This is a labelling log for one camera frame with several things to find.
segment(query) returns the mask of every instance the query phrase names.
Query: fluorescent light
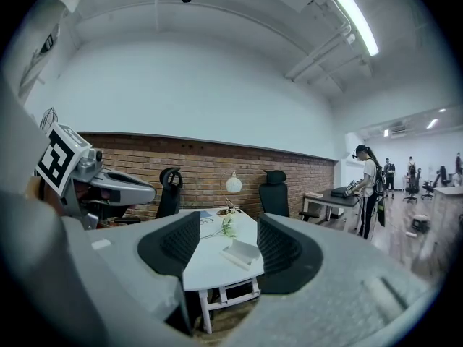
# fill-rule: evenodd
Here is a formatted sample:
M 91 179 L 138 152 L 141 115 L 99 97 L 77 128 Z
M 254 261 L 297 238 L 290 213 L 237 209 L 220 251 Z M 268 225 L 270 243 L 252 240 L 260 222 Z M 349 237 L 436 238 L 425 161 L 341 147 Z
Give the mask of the fluorescent light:
M 426 127 L 426 129 L 432 129 L 433 126 L 436 124 L 437 121 L 438 121 L 438 119 L 432 120 L 432 121 L 429 123 L 428 127 Z
M 375 56 L 379 50 L 376 45 L 375 38 L 371 32 L 370 27 L 368 26 L 367 20 L 363 17 L 360 8 L 357 6 L 354 0 L 337 0 L 340 5 L 344 8 L 346 13 L 350 16 L 355 27 L 359 31 L 359 34 L 362 36 L 363 42 L 367 46 L 368 53 L 371 56 Z

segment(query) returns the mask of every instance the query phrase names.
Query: chair backrest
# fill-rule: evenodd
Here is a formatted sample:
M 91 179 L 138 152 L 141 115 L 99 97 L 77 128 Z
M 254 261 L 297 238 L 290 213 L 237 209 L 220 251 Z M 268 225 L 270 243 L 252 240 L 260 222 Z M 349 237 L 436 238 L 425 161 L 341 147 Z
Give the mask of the chair backrest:
M 450 181 L 447 180 L 447 170 L 445 166 L 441 166 L 441 183 L 442 186 L 446 187 Z
M 179 167 L 170 167 L 166 168 L 159 175 L 159 181 L 161 182 L 163 189 L 161 202 L 159 203 L 158 212 L 156 213 L 156 218 L 175 215 L 179 212 L 180 191 L 183 187 L 183 179 L 179 170 Z M 176 176 L 179 178 L 179 183 L 177 185 L 174 184 L 174 179 Z
M 289 217 L 288 187 L 283 171 L 267 171 L 267 182 L 259 186 L 263 212 Z
M 439 181 L 440 177 L 441 177 L 441 174 L 438 173 L 437 176 L 436 176 L 436 179 L 433 182 L 433 188 L 435 188 L 437 186 L 437 182 Z

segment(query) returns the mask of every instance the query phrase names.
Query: small plant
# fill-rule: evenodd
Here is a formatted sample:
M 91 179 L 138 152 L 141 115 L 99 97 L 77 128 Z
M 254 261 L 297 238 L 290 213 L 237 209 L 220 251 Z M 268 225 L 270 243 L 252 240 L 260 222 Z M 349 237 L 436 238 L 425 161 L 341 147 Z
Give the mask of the small plant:
M 232 227 L 232 223 L 233 214 L 229 213 L 227 216 L 224 217 L 224 221 L 222 222 L 222 231 L 229 238 L 236 238 L 237 235 Z

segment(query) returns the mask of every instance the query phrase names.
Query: air conditioner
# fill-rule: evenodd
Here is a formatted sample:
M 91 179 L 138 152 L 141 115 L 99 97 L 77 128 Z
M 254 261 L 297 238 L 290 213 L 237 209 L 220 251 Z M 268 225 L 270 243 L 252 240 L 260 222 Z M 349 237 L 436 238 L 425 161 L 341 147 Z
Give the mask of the air conditioner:
M 405 127 L 391 130 L 391 139 L 397 139 L 405 135 L 407 135 L 407 129 L 405 129 Z

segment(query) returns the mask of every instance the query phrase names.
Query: lamp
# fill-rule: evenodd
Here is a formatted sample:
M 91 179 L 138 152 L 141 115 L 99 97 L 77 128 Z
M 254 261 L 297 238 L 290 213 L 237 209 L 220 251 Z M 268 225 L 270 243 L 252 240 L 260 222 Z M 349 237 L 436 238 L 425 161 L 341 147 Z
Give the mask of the lamp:
M 432 129 L 432 128 L 434 127 L 434 125 L 436 124 L 437 121 L 438 121 L 438 119 L 432 120 L 432 121 L 429 123 L 428 127 L 426 127 L 426 129 Z
M 371 56 L 375 56 L 379 52 L 378 46 L 376 45 L 375 38 L 373 37 L 371 29 L 368 26 L 367 20 L 360 11 L 360 8 L 355 3 L 355 0 L 336 1 L 340 3 L 344 11 L 347 13 L 347 15 L 349 15 L 350 19 L 353 21 L 360 36 L 362 36 L 363 42 L 367 47 L 368 53 Z
M 235 205 L 226 197 L 226 195 L 224 194 L 224 191 L 222 190 L 222 179 L 224 178 L 224 175 L 227 173 L 229 173 L 229 171 L 224 172 L 220 178 L 220 191 L 222 195 L 225 197 L 227 205 L 228 206 L 231 205 L 233 208 L 236 209 Z M 225 183 L 225 189 L 227 190 L 228 193 L 239 193 L 241 192 L 241 187 L 242 187 L 241 180 L 237 178 L 236 173 L 233 171 L 230 178 Z

